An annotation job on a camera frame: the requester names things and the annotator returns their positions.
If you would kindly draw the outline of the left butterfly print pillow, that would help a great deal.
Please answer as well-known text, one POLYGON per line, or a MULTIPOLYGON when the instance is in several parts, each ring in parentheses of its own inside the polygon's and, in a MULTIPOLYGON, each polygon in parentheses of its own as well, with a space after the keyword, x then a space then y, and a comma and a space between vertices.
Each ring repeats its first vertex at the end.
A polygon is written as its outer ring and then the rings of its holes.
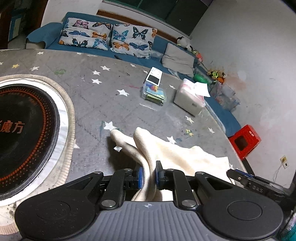
POLYGON ((106 22, 91 22, 79 18, 67 18, 61 31, 59 44, 93 48, 107 51, 108 38, 113 25, 106 22))

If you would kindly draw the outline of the white phone box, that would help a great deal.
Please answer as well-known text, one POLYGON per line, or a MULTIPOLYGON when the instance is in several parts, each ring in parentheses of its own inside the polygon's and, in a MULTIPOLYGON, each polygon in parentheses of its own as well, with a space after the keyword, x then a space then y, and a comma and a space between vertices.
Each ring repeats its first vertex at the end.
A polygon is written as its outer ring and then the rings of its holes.
POLYGON ((145 78, 145 82, 151 83, 159 87, 163 72, 158 68, 152 67, 145 78))

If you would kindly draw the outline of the green toy ball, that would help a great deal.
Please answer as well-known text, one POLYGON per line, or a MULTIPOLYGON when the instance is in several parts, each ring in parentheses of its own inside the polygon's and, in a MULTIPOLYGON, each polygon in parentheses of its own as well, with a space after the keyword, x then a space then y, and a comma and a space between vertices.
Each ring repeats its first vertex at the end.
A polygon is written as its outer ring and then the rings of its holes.
POLYGON ((202 76, 202 75, 195 74, 193 79, 194 79, 195 82, 208 84, 207 78, 202 76))

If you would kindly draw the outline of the round black induction cooker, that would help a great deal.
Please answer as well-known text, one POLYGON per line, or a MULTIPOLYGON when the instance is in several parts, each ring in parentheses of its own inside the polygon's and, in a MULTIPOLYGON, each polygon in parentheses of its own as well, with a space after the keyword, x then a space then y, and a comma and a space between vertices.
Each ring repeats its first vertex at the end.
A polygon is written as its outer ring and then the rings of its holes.
POLYGON ((1 77, 1 206, 65 183, 75 139, 75 110, 48 77, 1 77))

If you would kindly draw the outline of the red plastic stool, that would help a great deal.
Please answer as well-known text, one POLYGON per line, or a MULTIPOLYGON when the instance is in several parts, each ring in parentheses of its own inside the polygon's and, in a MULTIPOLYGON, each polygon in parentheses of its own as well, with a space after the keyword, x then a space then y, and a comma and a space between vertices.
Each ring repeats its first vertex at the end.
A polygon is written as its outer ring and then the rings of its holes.
POLYGON ((243 160, 261 142, 261 138, 251 125, 245 125, 229 138, 238 157, 243 160))

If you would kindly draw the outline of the butterfly print pillow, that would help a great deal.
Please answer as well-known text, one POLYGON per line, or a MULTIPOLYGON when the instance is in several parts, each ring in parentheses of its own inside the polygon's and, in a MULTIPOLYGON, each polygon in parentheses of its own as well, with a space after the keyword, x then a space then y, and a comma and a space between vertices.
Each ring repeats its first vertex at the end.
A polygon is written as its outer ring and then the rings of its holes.
POLYGON ((158 29, 151 27, 115 24, 110 39, 111 49, 116 53, 149 59, 157 32, 158 29))
POLYGON ((67 18, 61 31, 59 44, 93 48, 107 51, 108 38, 113 25, 106 22, 91 22, 79 18, 67 18))

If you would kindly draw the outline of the plush toy on sofa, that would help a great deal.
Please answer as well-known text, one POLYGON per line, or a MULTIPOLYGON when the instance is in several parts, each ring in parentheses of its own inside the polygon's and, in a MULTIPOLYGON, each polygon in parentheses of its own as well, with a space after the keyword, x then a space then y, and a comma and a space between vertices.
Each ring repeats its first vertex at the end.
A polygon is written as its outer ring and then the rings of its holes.
POLYGON ((195 55, 195 57, 197 58, 199 63, 203 62, 203 57, 201 55, 200 52, 198 52, 197 50, 195 50, 187 41, 186 39, 182 36, 182 37, 178 37, 177 38, 177 45, 182 47, 184 50, 189 51, 190 53, 192 53, 193 55, 195 55))

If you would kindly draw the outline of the grey cushion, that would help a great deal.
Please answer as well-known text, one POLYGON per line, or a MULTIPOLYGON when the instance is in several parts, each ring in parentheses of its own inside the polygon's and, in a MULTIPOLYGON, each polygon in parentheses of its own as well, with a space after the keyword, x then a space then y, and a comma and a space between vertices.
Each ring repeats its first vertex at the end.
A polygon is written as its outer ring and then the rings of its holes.
POLYGON ((168 43, 162 57, 162 65, 178 73, 193 77, 195 58, 179 47, 168 43))

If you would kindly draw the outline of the right butterfly print pillow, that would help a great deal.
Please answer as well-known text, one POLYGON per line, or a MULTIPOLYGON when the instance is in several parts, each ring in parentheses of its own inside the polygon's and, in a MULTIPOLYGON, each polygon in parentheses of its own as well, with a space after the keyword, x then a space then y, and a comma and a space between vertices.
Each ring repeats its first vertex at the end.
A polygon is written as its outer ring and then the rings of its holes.
POLYGON ((151 27, 115 24, 110 39, 111 49, 116 53, 149 59, 157 32, 158 29, 151 27))

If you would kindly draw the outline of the clear plastic bag with cards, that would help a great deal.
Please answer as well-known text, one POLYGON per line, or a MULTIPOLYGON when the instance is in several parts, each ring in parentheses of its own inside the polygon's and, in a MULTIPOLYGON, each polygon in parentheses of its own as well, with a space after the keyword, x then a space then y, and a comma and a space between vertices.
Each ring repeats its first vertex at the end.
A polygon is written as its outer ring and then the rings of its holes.
POLYGON ((145 81, 142 87, 142 98, 162 106, 167 100, 167 95, 162 88, 145 81))

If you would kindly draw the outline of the clear plastic toy bin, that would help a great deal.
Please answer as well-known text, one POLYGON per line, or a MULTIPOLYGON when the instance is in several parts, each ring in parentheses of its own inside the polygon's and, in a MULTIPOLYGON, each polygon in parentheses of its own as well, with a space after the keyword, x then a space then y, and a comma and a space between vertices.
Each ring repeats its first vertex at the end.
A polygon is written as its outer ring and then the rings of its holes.
POLYGON ((215 82, 210 90, 210 96, 217 101, 224 110, 233 112, 240 105, 240 99, 235 95, 235 91, 227 84, 215 82))

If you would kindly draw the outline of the white tissue pack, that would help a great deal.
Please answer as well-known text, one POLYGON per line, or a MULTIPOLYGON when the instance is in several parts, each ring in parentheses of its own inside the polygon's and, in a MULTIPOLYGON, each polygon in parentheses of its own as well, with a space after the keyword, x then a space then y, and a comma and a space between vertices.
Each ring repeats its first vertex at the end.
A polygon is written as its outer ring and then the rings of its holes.
POLYGON ((205 97, 210 97, 206 83, 194 83, 184 78, 177 89, 174 103, 189 114, 196 116, 206 106, 205 97))

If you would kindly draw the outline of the cream white cloth garment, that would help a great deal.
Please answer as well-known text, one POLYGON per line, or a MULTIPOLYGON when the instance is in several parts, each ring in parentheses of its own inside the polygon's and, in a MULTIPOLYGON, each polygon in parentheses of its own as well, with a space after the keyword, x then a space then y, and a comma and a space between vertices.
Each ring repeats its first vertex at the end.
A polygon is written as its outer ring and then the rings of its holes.
POLYGON ((158 191, 156 186, 156 161, 164 169, 181 170, 187 176, 194 176, 201 171, 220 178, 231 184, 234 181, 226 172, 231 165, 227 157, 215 157, 199 146, 183 148, 166 142, 143 128, 136 128, 132 137, 119 130, 110 132, 112 140, 121 151, 139 163, 144 169, 142 188, 133 196, 132 201, 171 201, 172 192, 158 191))

